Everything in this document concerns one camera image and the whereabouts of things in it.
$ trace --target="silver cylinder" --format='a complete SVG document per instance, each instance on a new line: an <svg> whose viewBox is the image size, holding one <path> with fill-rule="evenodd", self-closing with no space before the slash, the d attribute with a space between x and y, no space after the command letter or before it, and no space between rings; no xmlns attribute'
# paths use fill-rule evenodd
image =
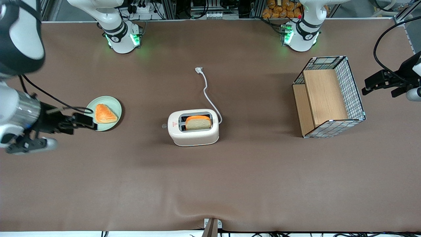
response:
<svg viewBox="0 0 421 237"><path fill-rule="evenodd" d="M19 102L11 119L10 124L14 124L24 129L30 128L38 119L41 113L40 102L32 99L27 94L19 92Z"/></svg>
<svg viewBox="0 0 421 237"><path fill-rule="evenodd" d="M410 101L421 101L421 87L407 91L405 96Z"/></svg>

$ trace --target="pastry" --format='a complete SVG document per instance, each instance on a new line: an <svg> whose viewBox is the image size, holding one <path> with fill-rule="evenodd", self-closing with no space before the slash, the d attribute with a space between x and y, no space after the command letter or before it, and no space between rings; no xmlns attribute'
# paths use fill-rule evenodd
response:
<svg viewBox="0 0 421 237"><path fill-rule="evenodd" d="M287 11L283 10L281 11L281 13L279 13L279 18L285 18L285 17L287 17Z"/></svg>
<svg viewBox="0 0 421 237"><path fill-rule="evenodd" d="M263 10L263 13L262 13L262 17L263 18L265 18L265 19L270 18L271 15L272 15L272 10L271 9L267 9L266 8L266 9Z"/></svg>
<svg viewBox="0 0 421 237"><path fill-rule="evenodd" d="M287 11L292 11L294 9L294 3L284 0L282 2L282 8L286 9Z"/></svg>
<svg viewBox="0 0 421 237"><path fill-rule="evenodd" d="M95 120L98 124L110 124L117 122L117 116L104 104L97 104L95 108Z"/></svg>
<svg viewBox="0 0 421 237"><path fill-rule="evenodd" d="M268 1L267 1L267 6L268 6L270 9L273 9L274 7L276 7L276 2L275 2L275 0L268 0Z"/></svg>
<svg viewBox="0 0 421 237"><path fill-rule="evenodd" d="M287 17L294 18L294 13L292 11L287 11Z"/></svg>
<svg viewBox="0 0 421 237"><path fill-rule="evenodd" d="M302 14L301 9L299 9L299 8L294 9L294 17L295 18L298 18L301 14Z"/></svg>
<svg viewBox="0 0 421 237"><path fill-rule="evenodd" d="M273 12L274 13L280 13L280 12L282 12L283 11L283 9L282 9L282 7L281 6L276 6L274 9L273 9Z"/></svg>

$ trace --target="brown tablecloth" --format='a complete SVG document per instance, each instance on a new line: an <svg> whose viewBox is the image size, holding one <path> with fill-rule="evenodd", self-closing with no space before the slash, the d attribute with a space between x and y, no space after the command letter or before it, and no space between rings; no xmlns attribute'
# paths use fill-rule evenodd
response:
<svg viewBox="0 0 421 237"><path fill-rule="evenodd" d="M334 55L362 88L391 25L327 20L298 53L260 21L153 22L141 49L119 55L95 24L44 24L46 63L29 78L74 106L114 96L125 114L109 132L54 135L56 151L2 152L0 230L197 229L216 217L230 231L420 231L421 103L376 91L362 97L367 121L303 139L291 88L311 57ZM378 49L394 70L411 55L403 27ZM211 108L197 66L224 121L217 143L182 148L161 125Z"/></svg>

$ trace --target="bread slice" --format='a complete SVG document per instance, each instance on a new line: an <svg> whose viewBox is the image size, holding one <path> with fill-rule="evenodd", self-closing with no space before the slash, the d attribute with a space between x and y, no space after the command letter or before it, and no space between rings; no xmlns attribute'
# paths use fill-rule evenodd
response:
<svg viewBox="0 0 421 237"><path fill-rule="evenodd" d="M211 119L203 115L190 116L186 119L186 130L200 130L211 128Z"/></svg>
<svg viewBox="0 0 421 237"><path fill-rule="evenodd" d="M95 108L95 120L99 124L117 122L117 116L104 104L97 104Z"/></svg>

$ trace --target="white power cord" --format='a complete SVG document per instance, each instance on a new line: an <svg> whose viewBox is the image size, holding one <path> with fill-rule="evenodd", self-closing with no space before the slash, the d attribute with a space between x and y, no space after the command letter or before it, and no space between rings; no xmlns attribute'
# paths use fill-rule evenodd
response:
<svg viewBox="0 0 421 237"><path fill-rule="evenodd" d="M205 80L205 87L203 88L203 93L205 94L205 97L206 97L206 99L209 101L209 103L212 105L212 107L216 110L216 112L218 113L218 115L219 115L219 123L218 124L221 124L222 123L222 116L221 116L221 113L219 112L219 110L215 107L215 105L212 103L212 101L209 99L209 97L208 97L208 95L206 94L206 89L208 88L208 81L206 80L206 76L205 76L205 74L203 73L203 67L197 67L197 68L195 68L195 71L198 73L198 74L202 74L202 76L203 76L203 78L204 78L204 80Z"/></svg>

